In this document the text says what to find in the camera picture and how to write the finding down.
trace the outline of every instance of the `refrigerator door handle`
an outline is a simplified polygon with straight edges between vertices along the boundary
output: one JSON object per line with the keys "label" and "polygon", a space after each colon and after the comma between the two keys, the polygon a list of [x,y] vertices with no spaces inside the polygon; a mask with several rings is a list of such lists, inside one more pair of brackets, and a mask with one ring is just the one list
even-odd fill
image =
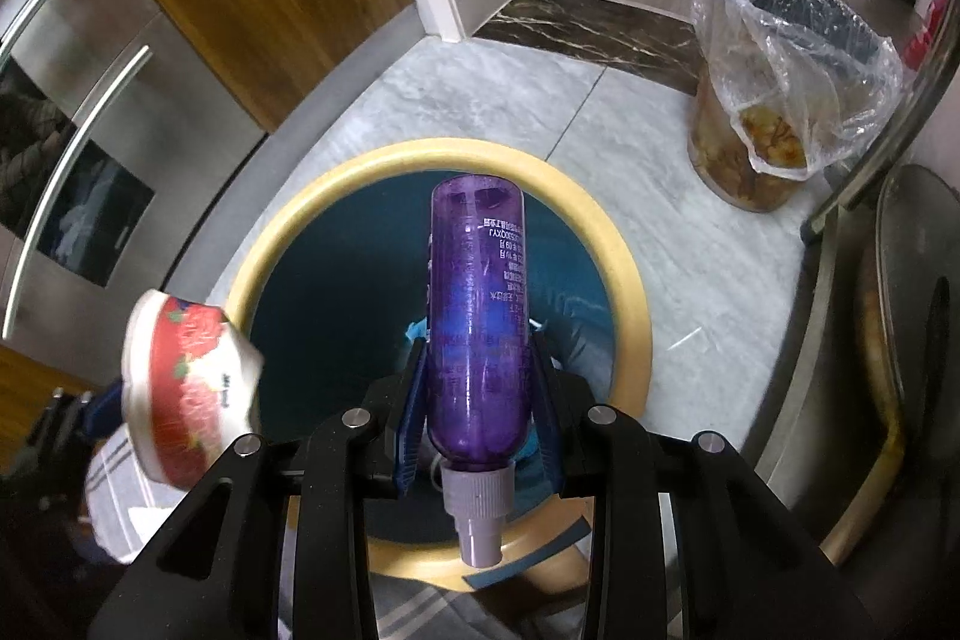
{"label": "refrigerator door handle", "polygon": [[0,39],[0,68],[6,66],[7,59],[10,58],[13,52],[13,45],[16,44],[16,40],[20,38],[21,33],[27,28],[27,25],[30,25],[30,20],[34,18],[37,12],[40,12],[40,7],[46,4],[47,1],[48,0],[27,0],[23,8],[16,13],[13,22],[10,23],[7,30],[4,31],[3,38]]}

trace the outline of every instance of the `black gripper frame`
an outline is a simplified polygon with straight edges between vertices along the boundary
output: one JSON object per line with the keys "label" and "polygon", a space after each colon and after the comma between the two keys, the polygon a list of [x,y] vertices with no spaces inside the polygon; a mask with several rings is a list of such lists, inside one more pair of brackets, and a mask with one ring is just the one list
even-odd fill
{"label": "black gripper frame", "polygon": [[[594,499],[583,640],[667,636],[659,494],[673,509],[688,640],[877,637],[846,582],[723,437],[649,434],[595,405],[583,378],[554,369],[544,337],[532,340],[544,471],[560,496]],[[258,437],[248,456],[227,449],[128,568],[91,640],[274,638],[295,495],[294,637],[374,640],[363,499],[398,498],[412,480],[424,357],[416,340],[405,370],[371,386],[366,422],[347,426],[338,413],[302,443]]]}

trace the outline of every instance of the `purple spray bottle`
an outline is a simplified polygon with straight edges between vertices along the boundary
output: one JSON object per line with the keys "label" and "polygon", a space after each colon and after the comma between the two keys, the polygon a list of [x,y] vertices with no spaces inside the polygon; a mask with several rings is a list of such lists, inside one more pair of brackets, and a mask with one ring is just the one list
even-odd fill
{"label": "purple spray bottle", "polygon": [[522,191],[486,175],[440,183],[430,242],[427,429],[460,555],[491,567],[530,421]]}

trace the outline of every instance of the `yellow stool rim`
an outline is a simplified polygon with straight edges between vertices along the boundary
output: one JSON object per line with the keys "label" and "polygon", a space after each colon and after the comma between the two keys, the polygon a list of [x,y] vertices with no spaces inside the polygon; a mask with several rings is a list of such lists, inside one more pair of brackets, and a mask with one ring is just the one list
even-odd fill
{"label": "yellow stool rim", "polygon": [[[511,180],[544,202],[573,229],[600,272],[613,316],[613,381],[608,403],[640,417],[650,389],[653,338],[647,299],[630,249],[611,218],[587,191],[528,153],[472,139],[422,139],[379,148],[318,177],[280,210],[253,244],[230,287],[227,317],[250,333],[253,314],[275,264],[311,220],[344,196],[412,172],[455,170]],[[539,550],[592,513],[584,500],[551,496],[510,523],[503,533],[505,566]],[[470,591],[465,576],[477,571],[462,562],[456,543],[412,545],[370,538],[371,571],[417,579],[441,588]]]}

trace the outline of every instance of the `trash can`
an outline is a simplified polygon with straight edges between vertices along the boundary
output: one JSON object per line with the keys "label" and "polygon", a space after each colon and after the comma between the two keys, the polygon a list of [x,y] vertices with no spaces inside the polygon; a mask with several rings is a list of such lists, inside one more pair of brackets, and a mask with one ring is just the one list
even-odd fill
{"label": "trash can", "polygon": [[707,61],[691,162],[723,199],[774,210],[863,151],[901,97],[902,66],[840,0],[694,0]]}
{"label": "trash can", "polygon": [[[651,369],[646,299],[603,210],[563,173],[520,151],[418,140],[318,178],[271,221],[241,266],[226,310],[264,355],[258,407],[266,437],[305,437],[404,364],[426,315],[430,194],[458,172],[505,177],[525,192],[531,319],[598,401],[642,414]],[[366,502],[371,571],[469,591],[589,533],[587,506],[551,495],[534,437],[528,446],[517,463],[501,565],[479,571],[462,562],[443,495],[419,473],[402,501]],[[555,579],[558,588],[583,583],[586,567],[575,569]]]}

